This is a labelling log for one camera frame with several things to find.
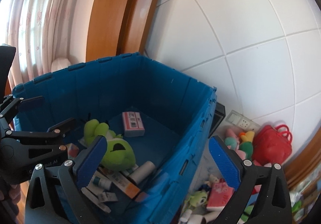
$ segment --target bin bottom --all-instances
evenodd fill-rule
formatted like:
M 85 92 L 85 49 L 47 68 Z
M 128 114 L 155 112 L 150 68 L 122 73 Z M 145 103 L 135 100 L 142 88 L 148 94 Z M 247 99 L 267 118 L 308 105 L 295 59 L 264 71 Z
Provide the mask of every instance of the bin bottom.
M 124 112 L 134 111 L 140 112 L 134 107 L 128 108 Z M 140 112 L 142 121 L 145 128 L 145 134 L 142 137 L 124 137 L 124 139 L 131 145 L 134 150 L 137 165 L 142 165 L 146 161 L 152 161 L 157 168 L 161 167 L 163 163 L 170 158 L 172 150 L 180 141 L 180 136 L 174 131 L 168 129 L 164 125 L 160 124 L 151 117 L 148 117 L 144 113 Z M 123 134 L 123 122 L 122 115 L 119 114 L 109 120 L 110 129 L 115 131 L 116 134 Z M 73 142 L 78 145 L 80 149 L 83 149 L 78 142 L 78 139 L 83 137 L 83 125 L 78 127 L 70 136 L 65 138 L 65 142 Z M 139 188 L 143 189 L 146 186 L 148 178 L 139 184 Z M 92 204 L 95 211 L 99 214 L 103 223 L 123 223 L 123 215 L 126 212 L 131 199 L 123 194 L 117 187 L 112 185 L 110 192 L 114 192 L 117 195 L 118 202 L 106 204 L 111 209 L 109 215 L 104 214 L 94 204 Z M 66 206 L 66 201 L 61 196 L 65 211 L 70 211 L 70 208 Z

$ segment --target curtain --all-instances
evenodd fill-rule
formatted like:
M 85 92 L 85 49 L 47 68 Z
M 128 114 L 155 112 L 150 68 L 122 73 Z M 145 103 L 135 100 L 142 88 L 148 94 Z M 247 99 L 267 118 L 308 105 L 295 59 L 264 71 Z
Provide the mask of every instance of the curtain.
M 51 71 L 57 58 L 69 58 L 77 0 L 2 0 L 0 43 L 15 46 L 11 88 Z

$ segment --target wall socket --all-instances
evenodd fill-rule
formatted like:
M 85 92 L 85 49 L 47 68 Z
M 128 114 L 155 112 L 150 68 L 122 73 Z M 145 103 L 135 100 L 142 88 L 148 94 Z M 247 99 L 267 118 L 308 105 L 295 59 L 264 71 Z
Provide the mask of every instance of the wall socket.
M 244 131 L 254 131 L 257 133 L 260 129 L 260 125 L 246 118 L 242 114 L 232 110 L 230 114 L 226 117 L 226 121 L 241 128 Z

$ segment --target red handbag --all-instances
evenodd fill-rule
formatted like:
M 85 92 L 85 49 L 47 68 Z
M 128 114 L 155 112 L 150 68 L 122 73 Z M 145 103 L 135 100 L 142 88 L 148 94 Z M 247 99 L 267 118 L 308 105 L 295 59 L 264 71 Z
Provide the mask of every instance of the red handbag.
M 282 164 L 292 153 L 292 133 L 287 125 L 282 124 L 273 128 L 266 125 L 253 139 L 252 159 L 261 165 L 267 163 Z

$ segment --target blue storage crate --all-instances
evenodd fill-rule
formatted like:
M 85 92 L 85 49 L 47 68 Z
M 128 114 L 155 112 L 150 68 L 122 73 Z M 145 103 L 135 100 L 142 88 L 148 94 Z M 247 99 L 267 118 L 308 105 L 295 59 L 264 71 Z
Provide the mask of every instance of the blue storage crate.
M 148 194 L 135 202 L 115 186 L 118 202 L 108 204 L 103 223 L 170 223 L 182 203 L 209 134 L 216 89 L 138 53 L 102 58 L 45 74 L 13 90 L 15 97 L 42 95 L 45 104 L 14 119 L 17 130 L 46 131 L 74 117 L 77 127 L 65 142 L 83 137 L 88 114 L 123 133 L 121 113 L 139 111 L 143 137 L 125 138 L 138 165 L 152 161 L 157 173 L 139 185 Z

